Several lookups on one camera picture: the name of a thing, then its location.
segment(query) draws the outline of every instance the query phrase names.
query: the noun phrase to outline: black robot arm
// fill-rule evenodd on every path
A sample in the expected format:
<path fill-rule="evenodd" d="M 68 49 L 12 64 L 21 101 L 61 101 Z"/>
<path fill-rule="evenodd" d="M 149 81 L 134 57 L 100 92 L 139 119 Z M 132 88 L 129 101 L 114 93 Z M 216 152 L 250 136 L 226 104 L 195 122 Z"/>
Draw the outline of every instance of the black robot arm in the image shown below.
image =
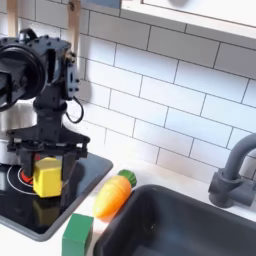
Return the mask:
<path fill-rule="evenodd" d="M 70 43 L 49 36 L 37 37 L 31 29 L 19 38 L 0 40 L 0 111 L 19 99 L 31 99 L 37 114 L 33 127 L 9 130 L 8 151 L 16 152 L 26 176 L 33 176 L 35 154 L 61 156 L 62 181 L 68 183 L 75 162 L 87 157 L 87 136 L 62 123 L 67 100 L 75 97 L 74 55 Z"/>

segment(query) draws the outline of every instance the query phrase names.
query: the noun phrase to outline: tile wall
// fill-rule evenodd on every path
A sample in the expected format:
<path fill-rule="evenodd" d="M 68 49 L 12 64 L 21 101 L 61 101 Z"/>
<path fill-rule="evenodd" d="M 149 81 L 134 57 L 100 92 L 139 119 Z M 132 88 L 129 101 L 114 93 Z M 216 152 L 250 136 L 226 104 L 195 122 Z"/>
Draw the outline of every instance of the tile wall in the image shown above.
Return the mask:
<path fill-rule="evenodd" d="M 19 0 L 19 26 L 67 38 L 67 0 Z M 78 97 L 90 149 L 106 147 L 210 182 L 256 132 L 256 41 L 136 13 L 83 6 Z M 7 34 L 0 0 L 0 34 Z M 69 104 L 69 112 L 79 108 Z M 253 179 L 256 154 L 241 173 Z"/>

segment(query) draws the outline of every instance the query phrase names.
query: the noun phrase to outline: black sink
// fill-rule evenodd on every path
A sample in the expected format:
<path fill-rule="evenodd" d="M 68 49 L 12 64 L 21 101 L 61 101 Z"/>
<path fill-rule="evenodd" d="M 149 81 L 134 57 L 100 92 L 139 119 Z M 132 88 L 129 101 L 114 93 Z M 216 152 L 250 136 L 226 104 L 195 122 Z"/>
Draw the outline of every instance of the black sink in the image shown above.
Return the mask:
<path fill-rule="evenodd" d="M 94 256 L 255 256 L 256 224 L 160 186 L 133 192 Z"/>

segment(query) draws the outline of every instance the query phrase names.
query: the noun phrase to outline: cabinet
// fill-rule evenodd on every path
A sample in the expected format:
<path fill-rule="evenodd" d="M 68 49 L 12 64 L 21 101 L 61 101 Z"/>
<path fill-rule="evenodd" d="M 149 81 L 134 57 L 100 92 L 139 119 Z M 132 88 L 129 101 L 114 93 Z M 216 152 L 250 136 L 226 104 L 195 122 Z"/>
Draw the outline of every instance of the cabinet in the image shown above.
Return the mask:
<path fill-rule="evenodd" d="M 255 0 L 122 0 L 122 9 L 256 39 Z"/>

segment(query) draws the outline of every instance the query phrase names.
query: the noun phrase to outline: gray faucet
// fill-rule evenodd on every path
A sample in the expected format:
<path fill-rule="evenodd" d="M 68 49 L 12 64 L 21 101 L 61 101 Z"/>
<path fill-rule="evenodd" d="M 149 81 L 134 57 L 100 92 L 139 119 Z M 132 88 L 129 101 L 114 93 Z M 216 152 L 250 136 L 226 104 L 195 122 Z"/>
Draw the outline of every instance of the gray faucet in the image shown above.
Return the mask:
<path fill-rule="evenodd" d="M 214 205 L 229 208 L 238 202 L 251 206 L 256 195 L 255 182 L 243 180 L 239 171 L 246 155 L 253 149 L 256 149 L 256 133 L 239 141 L 232 149 L 225 168 L 214 174 L 209 187 L 209 198 Z"/>

